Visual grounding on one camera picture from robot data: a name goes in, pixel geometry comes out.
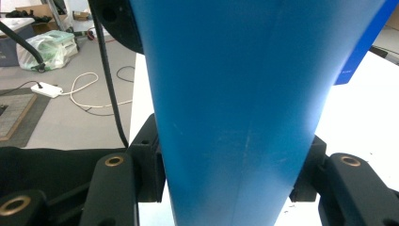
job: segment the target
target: black cable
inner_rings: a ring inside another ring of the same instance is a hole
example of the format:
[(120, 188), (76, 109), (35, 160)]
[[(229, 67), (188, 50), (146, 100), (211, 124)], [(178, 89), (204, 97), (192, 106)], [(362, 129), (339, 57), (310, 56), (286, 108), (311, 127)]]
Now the black cable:
[(129, 142), (127, 141), (126, 136), (123, 133), (123, 128), (122, 128), (122, 125), (120, 122), (120, 111), (118, 109), (118, 102), (117, 102), (114, 87), (112, 84), (111, 71), (109, 69), (108, 56), (106, 54), (106, 47), (105, 47), (105, 42), (104, 42), (103, 26), (101, 25), (100, 21), (97, 18), (97, 15), (96, 15), (97, 13), (94, 10), (95, 7), (92, 6), (93, 5), (92, 1), (88, 1), (88, 3), (89, 3), (90, 8), (93, 8), (93, 10), (91, 11), (91, 15), (93, 17), (94, 26), (96, 27), (97, 40), (99, 42), (101, 60), (103, 63), (104, 74), (105, 74), (105, 81), (106, 81), (106, 85), (108, 87), (108, 93), (109, 93), (109, 98), (111, 100), (112, 109), (114, 110), (115, 123), (118, 128), (118, 133), (120, 134), (120, 140), (122, 141), (125, 148), (128, 148)]
[(88, 113), (88, 114), (90, 114), (90, 115), (93, 115), (93, 116), (102, 116), (102, 117), (105, 117), (105, 116), (113, 116), (113, 115), (114, 115), (114, 114), (106, 114), (106, 115), (96, 114), (96, 113), (89, 112), (90, 109), (92, 109), (91, 107), (89, 107), (88, 109), (84, 109), (82, 106), (80, 106), (80, 105), (78, 105), (78, 106), (79, 106), (80, 109), (82, 109), (82, 110), (85, 111), (86, 113)]
[(123, 69), (125, 69), (125, 68), (133, 68), (134, 70), (136, 69), (136, 68), (133, 67), (133, 66), (124, 66), (124, 67), (121, 67), (121, 68), (117, 71), (117, 78), (120, 79), (120, 80), (126, 81), (126, 82), (134, 83), (135, 81), (133, 81), (133, 80), (129, 80), (129, 79), (120, 77), (120, 71), (123, 70)]
[(389, 50), (389, 49), (386, 49), (386, 48), (382, 48), (382, 47), (379, 47), (379, 46), (375, 46), (375, 45), (372, 45), (372, 46), (373, 46), (374, 48), (376, 48), (376, 49), (385, 50), (385, 51), (391, 52), (391, 53), (393, 53), (393, 54), (399, 55), (399, 53), (394, 52), (394, 51), (392, 51), (392, 50)]
[(16, 88), (16, 89), (12, 89), (12, 90), (10, 90), (10, 91), (7, 91), (7, 92), (4, 92), (4, 93), (0, 93), (0, 96), (3, 96), (3, 95), (6, 95), (6, 94), (8, 94), (8, 93), (11, 93), (11, 92), (13, 92), (13, 91), (15, 91), (15, 90), (17, 90), (17, 89), (20, 89), (21, 87), (23, 87), (24, 85), (26, 85), (26, 84), (28, 84), (28, 83), (37, 83), (38, 84), (38, 87), (41, 89), (42, 88), (42, 86), (41, 86), (41, 84), (39, 83), (39, 82), (37, 82), (37, 81), (29, 81), (29, 82), (25, 82), (25, 83), (23, 83), (22, 85), (20, 85), (18, 88)]

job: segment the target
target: white cable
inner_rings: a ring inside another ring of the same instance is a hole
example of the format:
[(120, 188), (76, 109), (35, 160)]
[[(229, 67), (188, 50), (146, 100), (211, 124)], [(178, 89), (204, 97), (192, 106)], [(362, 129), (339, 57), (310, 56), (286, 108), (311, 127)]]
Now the white cable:
[[(95, 75), (95, 76), (96, 76), (96, 79), (95, 79), (94, 81), (91, 81), (91, 82), (87, 83), (86, 85), (84, 85), (83, 87), (81, 87), (81, 88), (79, 88), (79, 89), (74, 89), (77, 80), (78, 80), (80, 77), (85, 76), (85, 75), (88, 75), (88, 74), (93, 74), (93, 75)], [(70, 92), (66, 92), (66, 93), (62, 93), (61, 95), (70, 95), (70, 98), (71, 98), (71, 100), (73, 101), (73, 103), (76, 104), (76, 105), (78, 105), (78, 106), (82, 106), (82, 107), (102, 108), (102, 107), (109, 107), (109, 106), (112, 106), (112, 105), (82, 105), (82, 104), (77, 103), (77, 102), (73, 99), (73, 96), (72, 96), (73, 93), (75, 93), (75, 92), (77, 92), (77, 91), (79, 91), (79, 90), (82, 90), (82, 89), (84, 89), (84, 88), (90, 86), (91, 84), (97, 82), (98, 80), (99, 80), (99, 75), (97, 75), (97, 73), (82, 73), (82, 74), (80, 74), (79, 76), (77, 76), (77, 77), (75, 78), (75, 80), (73, 81), (71, 91), (70, 91)], [(125, 102), (118, 103), (118, 105), (125, 105), (125, 104), (131, 103), (131, 102), (132, 102), (132, 100), (130, 100), (130, 101), (125, 101)]]

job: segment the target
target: white table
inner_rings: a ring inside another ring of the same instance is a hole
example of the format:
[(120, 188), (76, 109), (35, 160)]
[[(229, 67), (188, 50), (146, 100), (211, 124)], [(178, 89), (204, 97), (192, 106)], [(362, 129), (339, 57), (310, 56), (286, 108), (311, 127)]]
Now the white table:
[[(145, 57), (136, 57), (130, 141), (153, 112)], [(368, 53), (349, 84), (333, 87), (316, 130), (327, 154), (368, 161), (388, 187), (399, 190), (399, 67)], [(286, 202), (276, 225), (321, 225), (318, 202)], [(164, 201), (141, 203), (143, 226), (174, 225), (168, 188)]]

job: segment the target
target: gray floor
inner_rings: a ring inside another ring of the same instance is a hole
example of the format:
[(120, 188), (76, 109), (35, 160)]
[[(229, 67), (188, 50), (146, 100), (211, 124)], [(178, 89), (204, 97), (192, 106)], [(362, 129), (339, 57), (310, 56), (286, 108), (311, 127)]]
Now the gray floor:
[(377, 47), (382, 47), (384, 49), (390, 50), (387, 60), (392, 63), (399, 62), (399, 31), (388, 26), (382, 28), (378, 37), (375, 39), (373, 44)]
[[(73, 80), (82, 73), (93, 72), (99, 81), (74, 95), (76, 101), (85, 105), (110, 104), (104, 72), (97, 42), (80, 40), (80, 52), (62, 69), (46, 73), (35, 73), (19, 67), (0, 67), (0, 90), (19, 87), (26, 81), (36, 80), (62, 87), (68, 92)], [(136, 54), (112, 41), (106, 44), (114, 87), (119, 102), (132, 99), (133, 83), (116, 77), (116, 72), (123, 66), (135, 66)], [(133, 69), (124, 69), (120, 76), (134, 79)], [(94, 76), (83, 77), (77, 87), (85, 85)], [(111, 108), (93, 109), (93, 113), (110, 114)], [(129, 137), (131, 104), (120, 105), (120, 116), (125, 135)], [(92, 116), (74, 105), (69, 96), (52, 99), (40, 118), (26, 148), (56, 148), (61, 150), (119, 148), (122, 147), (113, 116)]]

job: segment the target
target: blue plastic panel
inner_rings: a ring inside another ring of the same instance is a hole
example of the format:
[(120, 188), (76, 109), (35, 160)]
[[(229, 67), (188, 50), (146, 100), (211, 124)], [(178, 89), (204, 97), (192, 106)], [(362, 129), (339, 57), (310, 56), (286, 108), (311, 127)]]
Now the blue plastic panel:
[(369, 51), (370, 47), (375, 41), (375, 38), (378, 36), (382, 27), (390, 18), (392, 12), (395, 10), (398, 2), (398, 0), (389, 0), (384, 3), (379, 12), (373, 18), (372, 22), (367, 27), (366, 31), (361, 36), (352, 55), (347, 59), (337, 81), (335, 82), (335, 85), (343, 85), (350, 81), (352, 75), (355, 73), (367, 51)]
[(272, 225), (384, 1), (131, 2), (176, 224)]

